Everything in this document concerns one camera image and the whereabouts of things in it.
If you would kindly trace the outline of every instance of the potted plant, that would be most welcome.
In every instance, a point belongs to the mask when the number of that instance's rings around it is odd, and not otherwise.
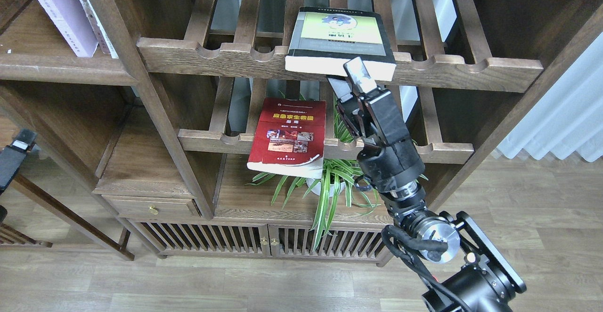
[[[350,142],[353,140],[353,137],[351,136],[350,132],[346,129],[343,120],[341,120],[338,113],[335,113],[334,117],[334,135],[342,142]],[[356,194],[360,194],[360,196],[362,196],[366,203],[354,202],[354,191],[352,190],[352,188],[354,187],[354,179],[362,174],[362,170],[358,166],[356,160],[325,159],[323,163],[323,173],[321,179],[306,179],[303,177],[292,177],[293,181],[288,184],[288,189],[285,194],[285,199],[283,201],[283,209],[289,201],[289,198],[291,197],[293,191],[296,188],[303,186],[304,183],[308,184],[308,189],[303,195],[304,198],[312,190],[318,192],[318,204],[314,216],[314,224],[312,224],[312,229],[316,231],[317,235],[317,237],[314,239],[314,245],[312,246],[314,249],[318,247],[321,238],[325,236],[325,234],[329,233],[331,222],[333,222],[337,202],[339,200],[339,195],[341,192],[344,192],[345,204],[347,207],[351,207],[351,205],[367,207],[369,210],[365,214],[372,213],[375,207],[378,206],[378,204],[376,203],[371,203],[370,199],[365,193],[359,191],[355,192]],[[290,177],[289,175],[279,175],[269,172],[262,172],[256,175],[252,179],[252,182],[248,183],[247,185],[262,185],[263,183],[266,183],[276,175],[280,176],[280,180],[278,181],[278,184],[274,189],[274,195],[272,196],[272,200],[270,202],[270,205],[274,205],[274,203],[276,203],[278,195],[280,194],[282,189],[286,187],[286,183]],[[378,193],[373,190],[373,194],[378,200]]]

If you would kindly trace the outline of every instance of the lavender book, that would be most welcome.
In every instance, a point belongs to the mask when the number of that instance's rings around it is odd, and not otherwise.
[[[78,57],[92,57],[98,40],[80,0],[38,0]]]

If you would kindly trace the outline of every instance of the white flower pot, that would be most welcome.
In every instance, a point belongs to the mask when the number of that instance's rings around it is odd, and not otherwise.
[[[306,185],[308,185],[308,188],[310,188],[310,186],[312,186],[312,183],[314,183],[315,179],[311,179],[311,178],[306,178]],[[314,188],[312,188],[312,193],[316,194],[317,196],[320,196],[320,188],[322,187],[322,182],[319,181],[318,185],[316,185]],[[345,189],[345,182],[341,181],[340,182],[340,191],[338,194],[340,194],[341,192],[343,192],[343,190]],[[335,185],[331,185],[331,187],[329,188],[329,198],[331,198],[334,194],[334,190],[335,190]]]

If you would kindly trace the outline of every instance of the red book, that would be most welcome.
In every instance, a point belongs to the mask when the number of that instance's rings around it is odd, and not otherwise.
[[[266,98],[247,168],[319,179],[325,151],[326,102]]]

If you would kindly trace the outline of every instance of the white book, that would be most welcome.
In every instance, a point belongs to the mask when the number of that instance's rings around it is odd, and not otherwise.
[[[96,35],[98,40],[98,46],[101,48],[101,51],[104,54],[111,54],[112,58],[119,58],[115,48],[113,47],[111,40],[109,39],[103,24],[98,20],[97,13],[94,11],[94,7],[92,7],[92,3],[90,0],[80,0],[82,7],[84,8],[84,12],[90,22],[90,26],[92,26],[92,30],[94,35]]]
[[[98,40],[80,0],[38,0],[78,57],[92,57]]]

